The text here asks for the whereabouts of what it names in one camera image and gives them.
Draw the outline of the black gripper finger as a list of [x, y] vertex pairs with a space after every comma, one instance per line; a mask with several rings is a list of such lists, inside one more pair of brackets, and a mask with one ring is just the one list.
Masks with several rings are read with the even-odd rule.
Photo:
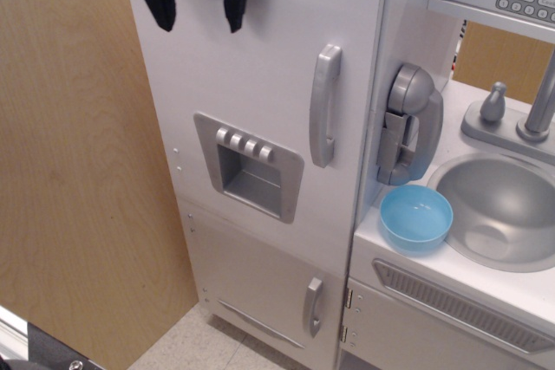
[[224, 0], [225, 18], [232, 33], [242, 28], [246, 2], [247, 0]]
[[173, 29], [176, 19], [176, 5], [174, 0], [145, 0], [155, 22], [166, 32]]

